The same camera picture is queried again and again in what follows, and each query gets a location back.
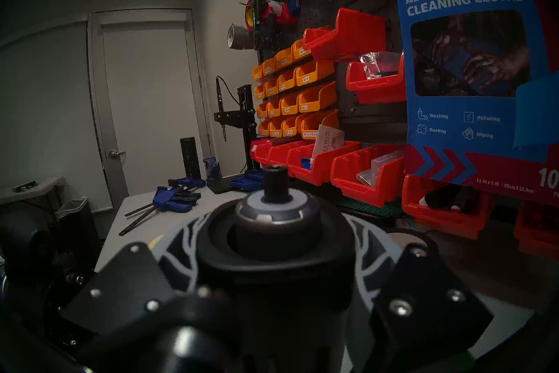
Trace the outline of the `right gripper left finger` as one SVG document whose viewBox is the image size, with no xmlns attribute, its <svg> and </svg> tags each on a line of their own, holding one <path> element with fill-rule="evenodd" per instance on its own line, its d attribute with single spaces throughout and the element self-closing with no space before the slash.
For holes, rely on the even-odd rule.
<svg viewBox="0 0 559 373">
<path fill-rule="evenodd" d="M 150 243 L 125 245 L 62 309 L 62 318 L 108 335 L 198 285 L 197 237 L 209 215 L 168 230 Z"/>
</svg>

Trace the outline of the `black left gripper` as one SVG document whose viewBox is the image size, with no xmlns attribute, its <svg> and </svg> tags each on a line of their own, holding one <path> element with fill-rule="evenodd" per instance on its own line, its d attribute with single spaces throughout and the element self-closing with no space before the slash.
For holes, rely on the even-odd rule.
<svg viewBox="0 0 559 373">
<path fill-rule="evenodd" d="M 49 267 L 25 273 L 1 267 L 1 305 L 38 337 L 63 351 L 76 351 L 94 335 L 60 313 L 93 275 L 90 269 Z"/>
</svg>

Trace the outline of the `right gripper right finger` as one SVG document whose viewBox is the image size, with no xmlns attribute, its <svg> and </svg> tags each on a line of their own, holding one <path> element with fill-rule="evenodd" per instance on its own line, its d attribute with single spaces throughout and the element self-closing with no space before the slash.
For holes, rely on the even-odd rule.
<svg viewBox="0 0 559 373">
<path fill-rule="evenodd" d="M 491 311 L 450 270 L 427 234 L 349 216 L 356 262 L 350 372 L 451 372 Z"/>
</svg>

